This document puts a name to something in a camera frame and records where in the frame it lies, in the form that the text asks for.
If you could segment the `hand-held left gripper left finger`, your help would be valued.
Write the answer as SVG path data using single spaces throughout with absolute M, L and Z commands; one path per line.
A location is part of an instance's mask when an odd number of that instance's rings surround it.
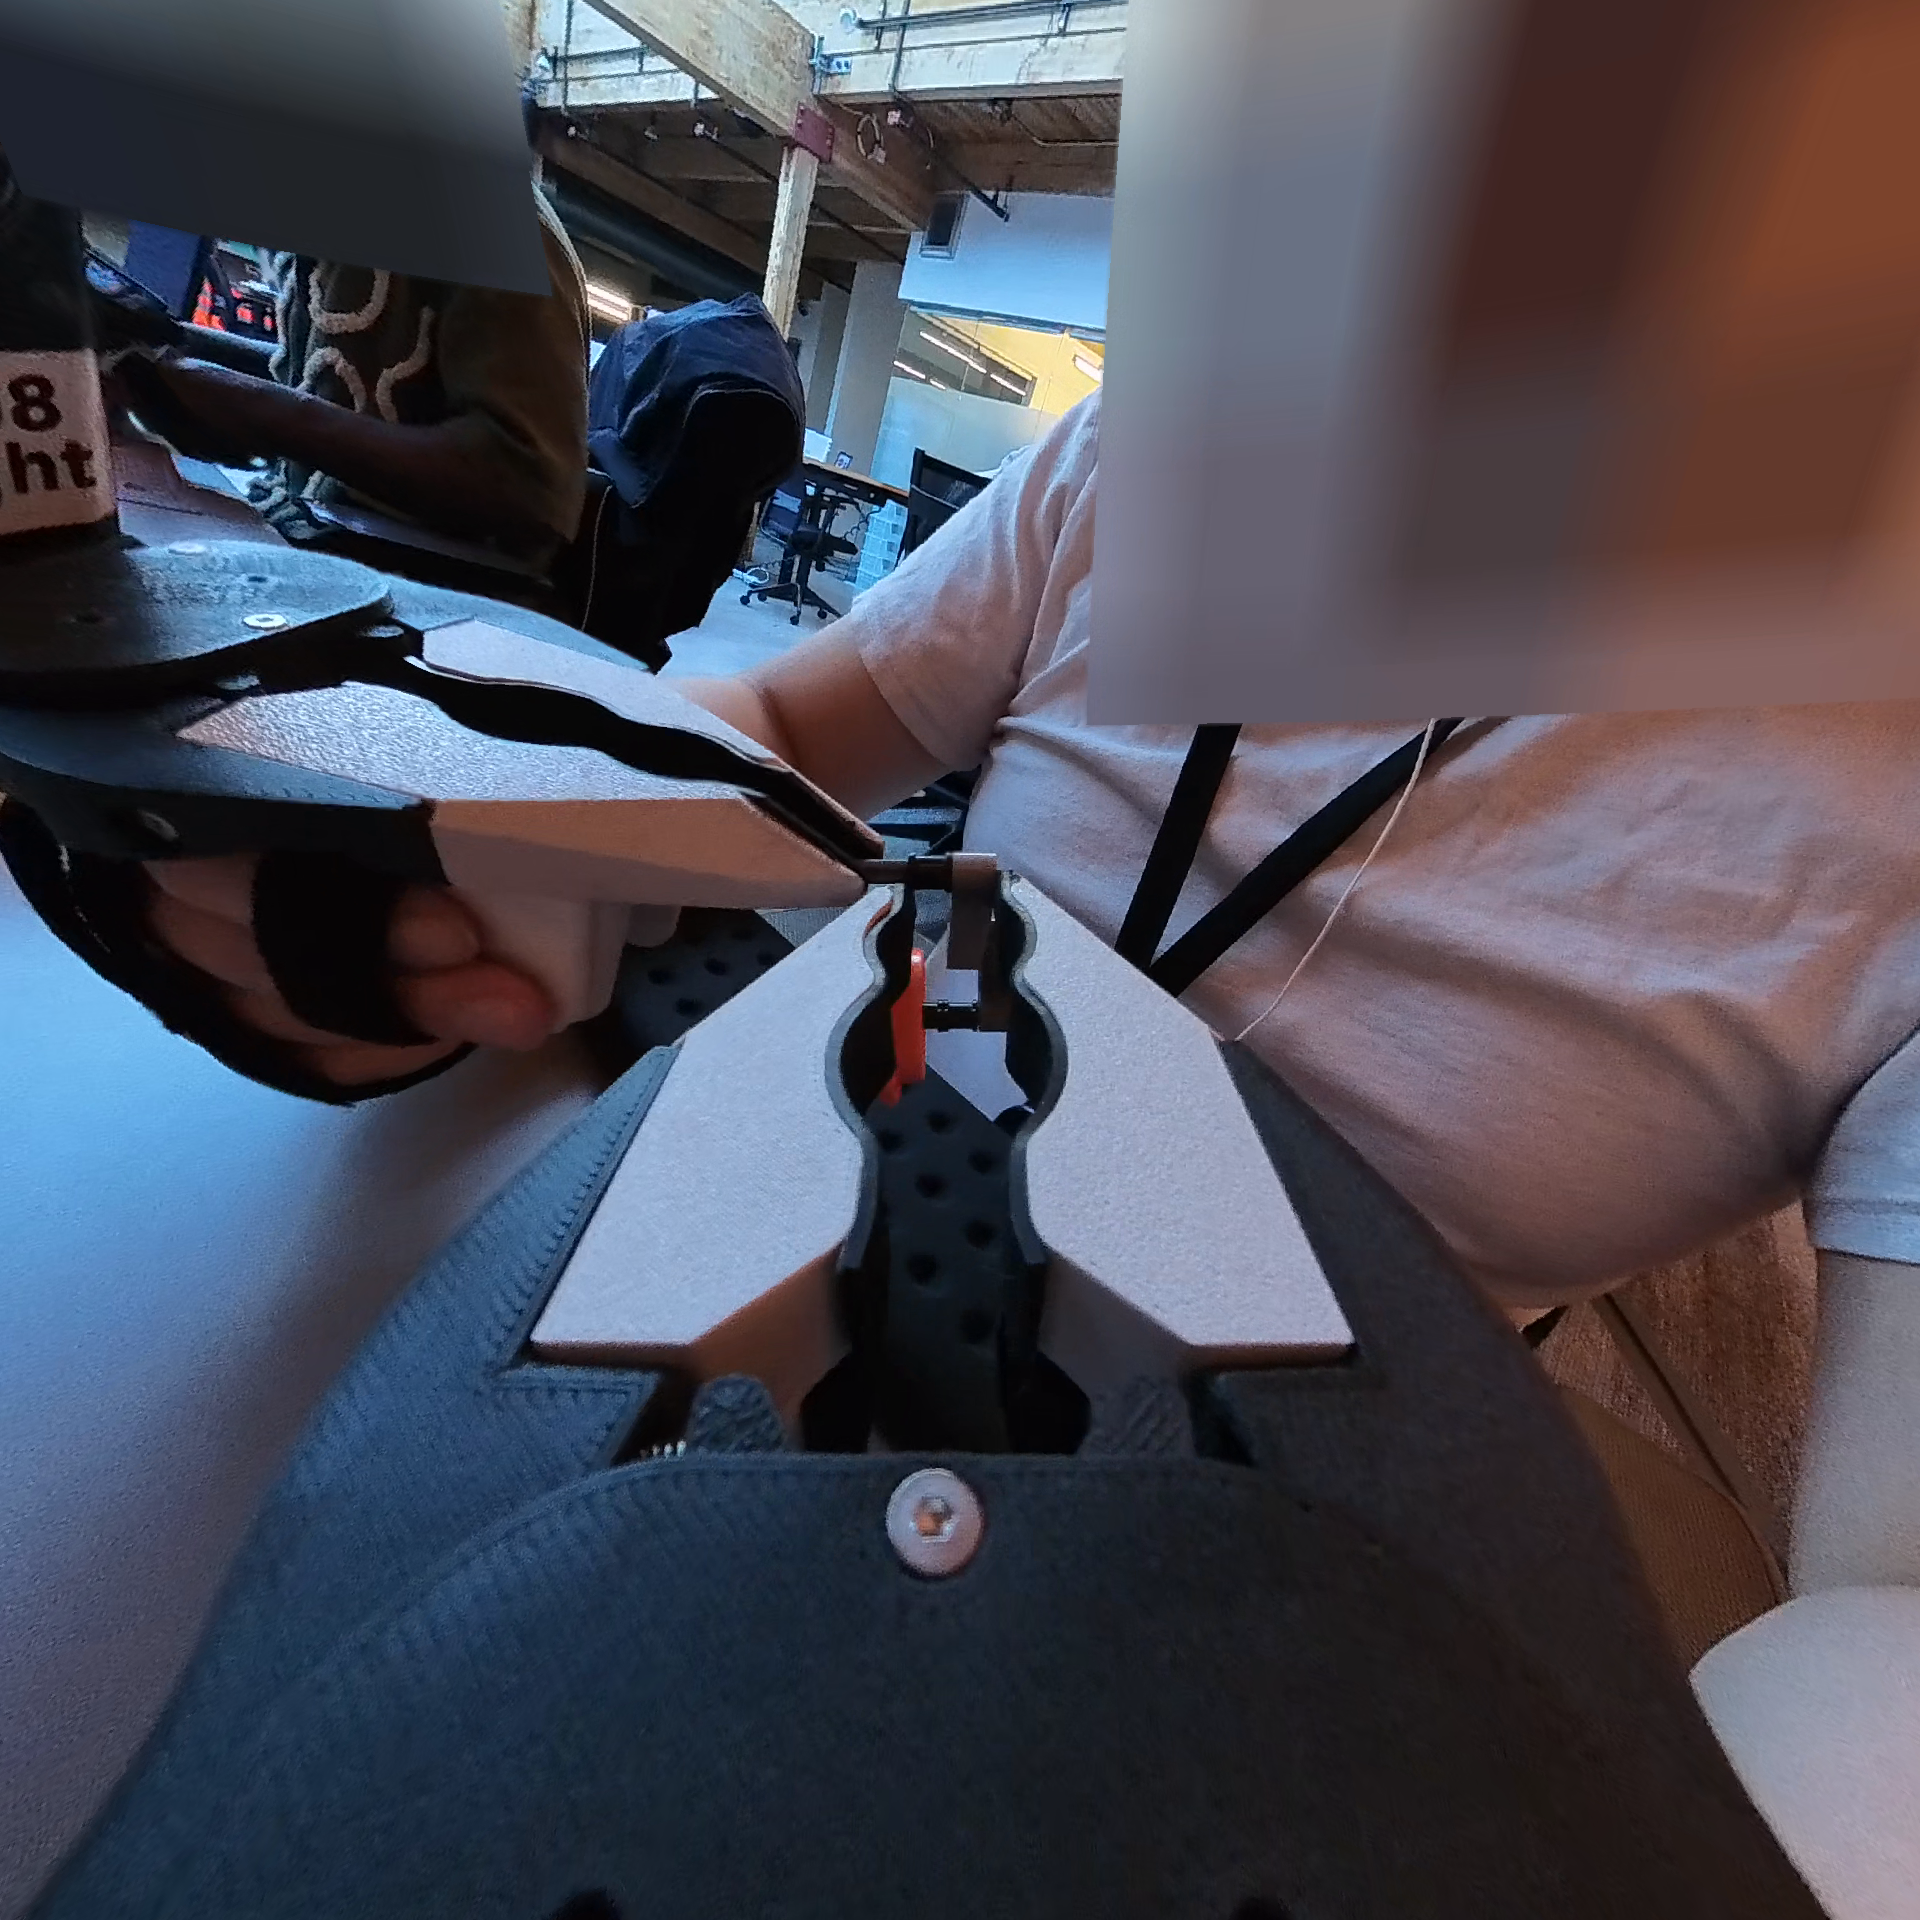
M 679 1044 L 533 1327 L 533 1356 L 751 1376 L 787 1436 L 847 1352 L 835 1268 L 857 1223 L 865 1128 L 842 1069 L 882 988 L 874 886 Z

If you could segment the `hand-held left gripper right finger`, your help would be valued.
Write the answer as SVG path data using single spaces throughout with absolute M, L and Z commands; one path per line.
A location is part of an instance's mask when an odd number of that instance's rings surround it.
M 1345 1363 L 1353 1327 L 1225 1048 L 1037 885 L 1002 885 L 1012 1211 L 1043 1267 L 1019 1419 L 1084 1456 L 1190 1451 L 1199 1376 Z

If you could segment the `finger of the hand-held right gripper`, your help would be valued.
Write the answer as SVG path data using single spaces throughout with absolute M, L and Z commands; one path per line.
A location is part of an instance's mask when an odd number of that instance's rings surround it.
M 729 784 L 830 856 L 881 855 L 876 830 L 820 787 L 635 665 L 467 620 L 418 638 L 417 691 L 471 732 L 601 752 L 667 781 Z
M 425 803 L 445 877 L 479 895 L 794 908 L 865 892 L 847 860 L 735 781 L 676 781 L 587 747 L 478 734 L 412 693 L 260 693 L 178 737 Z

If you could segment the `grey toy beam with gears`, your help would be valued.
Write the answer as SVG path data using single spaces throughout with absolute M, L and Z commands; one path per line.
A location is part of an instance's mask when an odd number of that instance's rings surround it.
M 927 1069 L 925 1032 L 972 1030 L 1005 1035 L 1012 1017 L 1012 982 L 1002 953 L 999 910 L 1002 872 L 995 855 L 953 855 L 953 886 L 948 895 L 946 951 L 953 968 L 975 973 L 972 1003 L 925 1001 L 925 965 L 916 948 L 902 961 L 884 965 L 882 1003 L 884 1035 L 893 1044 L 893 1072 L 877 1093 L 881 1103 L 893 1105 L 906 1088 L 916 1085 Z M 902 886 L 901 915 L 911 915 L 916 889 Z

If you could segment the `person's right hand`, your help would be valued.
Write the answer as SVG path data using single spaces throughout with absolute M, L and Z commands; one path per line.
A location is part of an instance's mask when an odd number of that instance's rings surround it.
M 471 911 L 445 892 L 409 886 L 390 916 L 388 988 L 425 1044 L 378 1046 L 302 1020 L 257 947 L 257 856 L 154 861 L 151 933 L 218 982 L 237 1021 L 331 1088 L 370 1088 L 442 1067 L 465 1046 L 538 1048 L 561 1030 L 545 988 L 503 967 Z

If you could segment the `black office chair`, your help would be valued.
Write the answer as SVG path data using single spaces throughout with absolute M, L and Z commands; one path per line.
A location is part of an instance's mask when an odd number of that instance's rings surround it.
M 794 627 L 806 611 L 830 620 L 835 608 L 813 590 L 811 575 L 835 560 L 857 556 L 857 547 L 833 528 L 838 508 L 842 500 L 806 483 L 794 496 L 774 492 L 761 509 L 759 528 L 779 540 L 779 565 L 769 582 L 745 590 L 738 603 L 789 603 Z

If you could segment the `dark blue jacket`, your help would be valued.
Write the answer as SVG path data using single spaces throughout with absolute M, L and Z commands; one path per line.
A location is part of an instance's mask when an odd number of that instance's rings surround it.
M 577 627 L 659 670 L 701 623 L 761 502 L 801 464 L 804 391 L 756 294 L 627 325 L 587 385 Z

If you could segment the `person in white t-shirt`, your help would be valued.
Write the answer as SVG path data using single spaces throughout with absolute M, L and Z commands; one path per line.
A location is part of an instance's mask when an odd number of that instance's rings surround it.
M 844 623 L 978 766 L 967 846 L 1114 940 L 1193 734 L 1090 726 L 1097 401 Z M 1335 853 L 1183 1003 L 1251 1046 L 1513 1305 L 1795 1198 L 1916 1261 L 1916 704 L 1462 726 L 1335 911 Z

